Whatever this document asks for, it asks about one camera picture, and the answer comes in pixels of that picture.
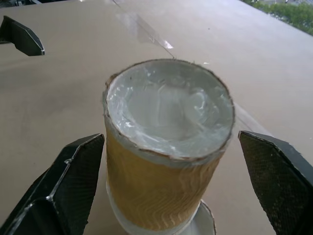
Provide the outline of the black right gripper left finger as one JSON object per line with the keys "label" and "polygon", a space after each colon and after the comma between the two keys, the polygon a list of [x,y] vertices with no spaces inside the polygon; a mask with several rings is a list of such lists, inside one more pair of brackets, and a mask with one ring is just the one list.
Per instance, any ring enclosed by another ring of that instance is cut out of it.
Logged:
{"label": "black right gripper left finger", "polygon": [[94,134],[66,145],[26,191],[2,235],[82,235],[96,193],[105,143]]}

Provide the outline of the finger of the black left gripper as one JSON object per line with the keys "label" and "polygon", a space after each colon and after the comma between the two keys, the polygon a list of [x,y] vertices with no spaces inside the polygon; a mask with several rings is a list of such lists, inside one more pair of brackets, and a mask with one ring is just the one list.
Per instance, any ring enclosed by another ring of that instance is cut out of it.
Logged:
{"label": "finger of the black left gripper", "polygon": [[0,43],[11,43],[27,56],[45,55],[45,49],[39,37],[30,28],[8,16],[3,16],[0,26]]}

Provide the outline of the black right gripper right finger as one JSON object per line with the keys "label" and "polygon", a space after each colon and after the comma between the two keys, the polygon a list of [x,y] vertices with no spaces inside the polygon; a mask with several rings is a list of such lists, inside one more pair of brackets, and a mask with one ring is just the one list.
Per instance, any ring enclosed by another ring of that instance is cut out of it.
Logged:
{"label": "black right gripper right finger", "polygon": [[288,142],[240,131],[250,181],[278,235],[313,233],[313,167]]}

